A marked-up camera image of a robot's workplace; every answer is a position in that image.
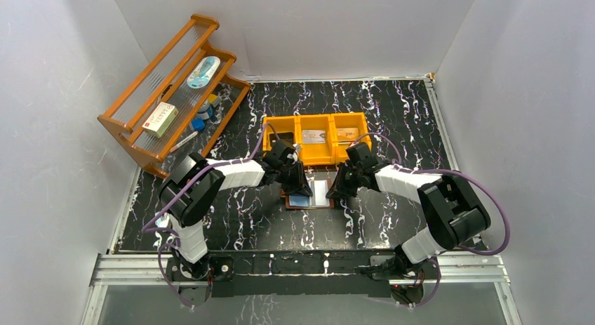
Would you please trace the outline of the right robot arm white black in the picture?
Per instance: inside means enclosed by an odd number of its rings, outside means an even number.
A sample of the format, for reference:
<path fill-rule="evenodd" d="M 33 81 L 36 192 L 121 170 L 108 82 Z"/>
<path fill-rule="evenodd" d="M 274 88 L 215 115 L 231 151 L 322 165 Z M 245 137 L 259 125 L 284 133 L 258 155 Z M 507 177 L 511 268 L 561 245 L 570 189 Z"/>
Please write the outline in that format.
<path fill-rule="evenodd" d="M 364 187 L 421 205 L 425 227 L 395 249 L 396 272 L 405 279 L 420 273 L 424 261 L 458 247 L 491 225 L 489 213 L 461 175 L 405 171 L 373 155 L 363 142 L 348 147 L 347 156 L 339 164 L 327 198 L 355 197 Z"/>

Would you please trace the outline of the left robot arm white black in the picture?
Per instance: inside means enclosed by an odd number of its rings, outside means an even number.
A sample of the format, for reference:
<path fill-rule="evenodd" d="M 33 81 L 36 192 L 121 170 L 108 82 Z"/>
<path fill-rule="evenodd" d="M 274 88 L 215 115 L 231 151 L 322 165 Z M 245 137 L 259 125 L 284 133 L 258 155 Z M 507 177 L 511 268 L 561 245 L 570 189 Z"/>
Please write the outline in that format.
<path fill-rule="evenodd" d="M 272 183 L 279 183 L 284 194 L 312 196 L 296 148 L 283 140 L 245 159 L 210 160 L 193 152 L 162 183 L 159 198 L 177 237 L 174 253 L 190 279 L 201 280 L 210 269 L 203 219 L 218 193 Z"/>

